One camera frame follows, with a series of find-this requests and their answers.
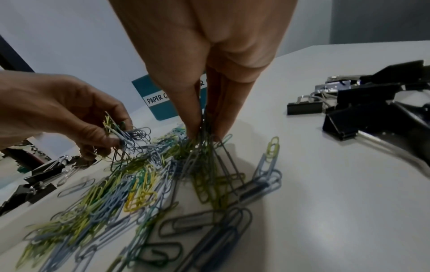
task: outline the dark frame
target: dark frame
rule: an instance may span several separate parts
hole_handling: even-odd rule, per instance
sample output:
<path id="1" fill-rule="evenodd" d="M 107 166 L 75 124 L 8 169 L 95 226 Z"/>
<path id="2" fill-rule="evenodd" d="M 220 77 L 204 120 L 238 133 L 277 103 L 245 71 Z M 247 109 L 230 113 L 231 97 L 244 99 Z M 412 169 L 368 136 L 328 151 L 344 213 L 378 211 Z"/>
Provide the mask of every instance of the dark frame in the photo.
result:
<path id="1" fill-rule="evenodd" d="M 0 66 L 5 70 L 34 72 L 19 54 L 0 35 Z"/>

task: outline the white table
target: white table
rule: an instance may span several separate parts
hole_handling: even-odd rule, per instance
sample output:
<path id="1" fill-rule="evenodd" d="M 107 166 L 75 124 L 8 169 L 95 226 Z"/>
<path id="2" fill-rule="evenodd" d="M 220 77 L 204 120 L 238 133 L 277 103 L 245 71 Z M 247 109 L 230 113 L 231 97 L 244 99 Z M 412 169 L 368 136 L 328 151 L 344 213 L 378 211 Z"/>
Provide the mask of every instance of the white table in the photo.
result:
<path id="1" fill-rule="evenodd" d="M 228 148 L 249 176 L 267 143 L 279 136 L 276 168 L 284 174 L 283 185 L 250 206 L 254 221 L 222 271 L 430 271 L 430 181 L 398 157 L 326 136 L 323 115 L 283 114 L 287 103 L 328 76 L 430 60 L 429 48 L 430 42 L 324 45 L 275 59 L 249 95 Z M 422 105 L 430 95 L 407 93 L 398 99 Z M 149 115 L 143 109 L 137 119 L 156 124 Z M 0 227 L 17 216 L 0 218 Z M 87 271 L 103 271 L 122 248 L 109 247 Z M 9 263 L 21 250 L 0 256 L 2 271 L 12 271 Z"/>

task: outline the wall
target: wall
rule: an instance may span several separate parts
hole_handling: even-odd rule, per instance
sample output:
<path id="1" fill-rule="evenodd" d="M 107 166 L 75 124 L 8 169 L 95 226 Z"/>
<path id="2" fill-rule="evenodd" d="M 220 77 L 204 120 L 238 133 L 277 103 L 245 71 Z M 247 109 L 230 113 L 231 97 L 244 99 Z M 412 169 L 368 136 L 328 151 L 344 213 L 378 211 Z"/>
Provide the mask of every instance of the wall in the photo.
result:
<path id="1" fill-rule="evenodd" d="M 330 43 L 333 0 L 298 0 L 290 26 L 276 56 L 312 45 Z"/>
<path id="2" fill-rule="evenodd" d="M 330 43 L 430 40 L 430 1 L 333 0 Z"/>
<path id="3" fill-rule="evenodd" d="M 0 34 L 36 72 L 74 75 L 130 112 L 144 105 L 131 81 L 145 65 L 107 0 L 1 0 Z M 37 143 L 51 155 L 74 146 L 57 135 Z"/>

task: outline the white label strip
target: white label strip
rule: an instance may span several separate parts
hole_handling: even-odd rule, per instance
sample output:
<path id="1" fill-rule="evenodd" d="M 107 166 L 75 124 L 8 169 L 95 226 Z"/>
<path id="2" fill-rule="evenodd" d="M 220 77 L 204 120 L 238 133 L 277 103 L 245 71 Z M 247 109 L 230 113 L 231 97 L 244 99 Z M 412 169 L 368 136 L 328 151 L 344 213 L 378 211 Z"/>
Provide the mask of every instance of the white label strip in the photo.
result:
<path id="1" fill-rule="evenodd" d="M 206 87 L 207 87 L 206 74 L 203 74 L 200 77 L 200 89 L 203 89 Z M 144 96 L 143 100 L 145 100 L 145 103 L 148 107 L 152 107 L 160 103 L 169 101 L 170 99 L 167 96 L 167 94 L 163 90 L 161 90 L 161 91 L 152 93 L 150 95 Z"/>

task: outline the hand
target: hand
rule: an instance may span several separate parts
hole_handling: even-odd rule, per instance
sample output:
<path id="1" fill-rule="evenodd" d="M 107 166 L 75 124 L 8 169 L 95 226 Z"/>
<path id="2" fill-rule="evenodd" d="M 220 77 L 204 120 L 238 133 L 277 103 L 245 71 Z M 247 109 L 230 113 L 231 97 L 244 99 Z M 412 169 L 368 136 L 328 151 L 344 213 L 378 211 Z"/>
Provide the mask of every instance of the hand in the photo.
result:
<path id="1" fill-rule="evenodd" d="M 155 84 L 175 105 L 190 137 L 201 122 L 200 76 L 220 138 L 270 64 L 297 0 L 110 0 Z"/>
<path id="2" fill-rule="evenodd" d="M 74 140 L 88 159 L 95 151 L 108 155 L 119 141 L 102 129 L 105 112 L 132 127 L 120 101 L 77 78 L 0 72 L 0 149 L 41 132 L 56 132 Z"/>

